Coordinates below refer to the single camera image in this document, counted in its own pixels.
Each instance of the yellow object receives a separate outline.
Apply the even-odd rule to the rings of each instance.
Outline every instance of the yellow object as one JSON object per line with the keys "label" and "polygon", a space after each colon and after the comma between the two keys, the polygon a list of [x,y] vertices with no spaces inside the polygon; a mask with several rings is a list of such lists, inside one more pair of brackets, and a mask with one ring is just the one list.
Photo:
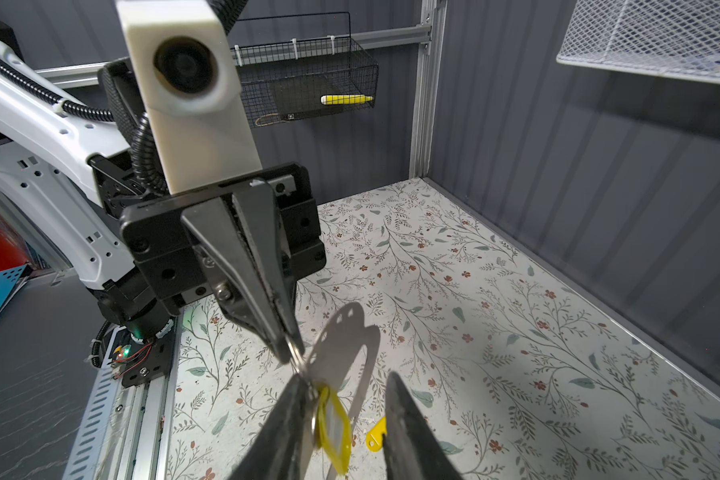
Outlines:
{"label": "yellow object", "polygon": [[367,101],[373,101],[373,97],[365,95],[323,95],[320,97],[320,103],[324,105],[364,104]]}
{"label": "yellow object", "polygon": [[352,453],[352,427],[338,395],[329,386],[320,389],[317,404],[317,437],[339,475],[349,469]]}
{"label": "yellow object", "polygon": [[382,417],[378,423],[371,428],[365,436],[365,445],[371,452],[378,452],[382,449],[382,436],[387,434],[387,417]]}

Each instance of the screw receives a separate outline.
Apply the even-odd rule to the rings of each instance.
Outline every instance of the screw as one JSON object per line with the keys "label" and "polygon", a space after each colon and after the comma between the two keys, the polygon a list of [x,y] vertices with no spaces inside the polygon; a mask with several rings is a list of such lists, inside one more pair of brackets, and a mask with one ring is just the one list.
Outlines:
{"label": "screw", "polygon": [[219,285],[219,287],[216,289],[216,296],[219,297],[219,300],[222,302],[226,302],[230,298],[232,298],[232,292],[230,292],[230,289],[227,288],[225,283],[222,283]]}
{"label": "screw", "polygon": [[131,243],[130,248],[138,254],[143,254],[150,248],[150,243],[142,238],[139,238]]}

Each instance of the gray corrugated wall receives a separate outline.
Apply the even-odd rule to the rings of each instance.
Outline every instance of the gray corrugated wall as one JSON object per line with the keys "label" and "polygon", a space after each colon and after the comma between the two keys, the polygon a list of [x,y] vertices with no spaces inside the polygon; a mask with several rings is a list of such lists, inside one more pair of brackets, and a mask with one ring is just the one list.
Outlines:
{"label": "gray corrugated wall", "polygon": [[720,382],[720,86],[558,64],[573,0],[452,0],[429,176]]}
{"label": "gray corrugated wall", "polygon": [[[251,0],[241,18],[331,11],[349,11],[352,31],[366,32],[417,24],[421,2]],[[14,29],[32,68],[105,62],[126,54],[113,0],[0,0],[0,20]],[[235,26],[233,38],[243,25]],[[307,30],[299,36],[318,34]],[[307,166],[318,202],[406,178],[417,52],[415,45],[370,51],[379,63],[375,108],[254,129],[264,165],[297,161]],[[105,106],[98,88],[71,93]]]}

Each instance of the wire mesh basket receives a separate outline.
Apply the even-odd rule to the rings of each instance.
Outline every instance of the wire mesh basket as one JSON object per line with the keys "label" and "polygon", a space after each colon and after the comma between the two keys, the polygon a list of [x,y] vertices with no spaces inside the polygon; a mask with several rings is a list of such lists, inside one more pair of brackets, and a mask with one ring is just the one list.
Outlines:
{"label": "wire mesh basket", "polygon": [[578,0],[557,61],[720,83],[720,0]]}
{"label": "wire mesh basket", "polygon": [[[340,13],[348,19],[347,12]],[[372,108],[378,63],[349,35],[235,45],[232,55],[250,127]]]}

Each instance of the yellow key tag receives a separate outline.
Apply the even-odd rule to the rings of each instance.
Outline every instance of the yellow key tag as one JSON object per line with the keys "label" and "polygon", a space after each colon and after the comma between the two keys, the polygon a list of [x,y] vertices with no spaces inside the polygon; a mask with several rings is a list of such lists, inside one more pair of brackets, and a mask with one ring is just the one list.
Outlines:
{"label": "yellow key tag", "polygon": [[365,445],[371,452],[378,452],[384,446],[382,444],[384,435],[387,434],[387,417],[382,417],[378,423],[371,428],[371,431],[365,436]]}
{"label": "yellow key tag", "polygon": [[352,452],[352,427],[341,400],[329,386],[320,389],[317,434],[319,445],[326,451],[336,473],[346,475]]}

